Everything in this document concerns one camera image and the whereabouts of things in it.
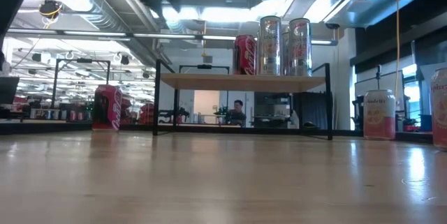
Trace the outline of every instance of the pink can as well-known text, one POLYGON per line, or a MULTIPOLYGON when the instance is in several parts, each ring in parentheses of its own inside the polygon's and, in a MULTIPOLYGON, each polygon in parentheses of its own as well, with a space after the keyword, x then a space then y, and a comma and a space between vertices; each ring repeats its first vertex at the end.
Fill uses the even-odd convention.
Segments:
POLYGON ((439 69, 434 73, 430 91, 433 144, 447 151, 447 68, 439 69))
POLYGON ((396 102, 391 90, 368 91, 363 110, 363 132, 367 139, 394 140, 396 102))

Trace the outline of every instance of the wooden shelf board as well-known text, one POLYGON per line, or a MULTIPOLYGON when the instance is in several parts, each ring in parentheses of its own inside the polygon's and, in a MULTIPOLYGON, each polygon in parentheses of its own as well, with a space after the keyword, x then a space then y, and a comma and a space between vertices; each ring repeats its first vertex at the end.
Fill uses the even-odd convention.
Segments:
POLYGON ((295 93, 322 85, 325 83, 325 78, 162 73, 161 81, 174 89, 295 93))

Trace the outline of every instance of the computer monitor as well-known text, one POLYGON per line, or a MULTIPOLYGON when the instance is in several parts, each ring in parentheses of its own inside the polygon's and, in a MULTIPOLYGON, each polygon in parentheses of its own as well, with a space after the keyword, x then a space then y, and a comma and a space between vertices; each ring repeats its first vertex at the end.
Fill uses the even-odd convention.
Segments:
POLYGON ((0 77, 0 105, 11 105, 14 103, 18 84, 18 77, 0 77))

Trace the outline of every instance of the silver can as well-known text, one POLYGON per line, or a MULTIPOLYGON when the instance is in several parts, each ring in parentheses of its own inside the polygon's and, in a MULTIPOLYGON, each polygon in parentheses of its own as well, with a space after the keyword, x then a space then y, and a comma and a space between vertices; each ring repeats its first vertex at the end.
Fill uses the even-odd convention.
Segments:
POLYGON ((310 21, 298 18, 289 22, 288 41, 289 75, 312 76, 312 32, 310 21))
POLYGON ((282 34, 281 60, 282 75, 288 75, 288 32, 282 34))
POLYGON ((267 16, 259 23, 259 75, 281 75, 281 18, 267 16))

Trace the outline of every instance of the red can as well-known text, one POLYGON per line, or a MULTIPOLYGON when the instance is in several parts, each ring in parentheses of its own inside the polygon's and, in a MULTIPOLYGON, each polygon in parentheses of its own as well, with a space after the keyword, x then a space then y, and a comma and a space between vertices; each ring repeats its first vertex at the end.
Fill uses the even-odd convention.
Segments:
POLYGON ((256 41, 252 35, 239 35, 233 50, 233 74, 256 74, 256 41))

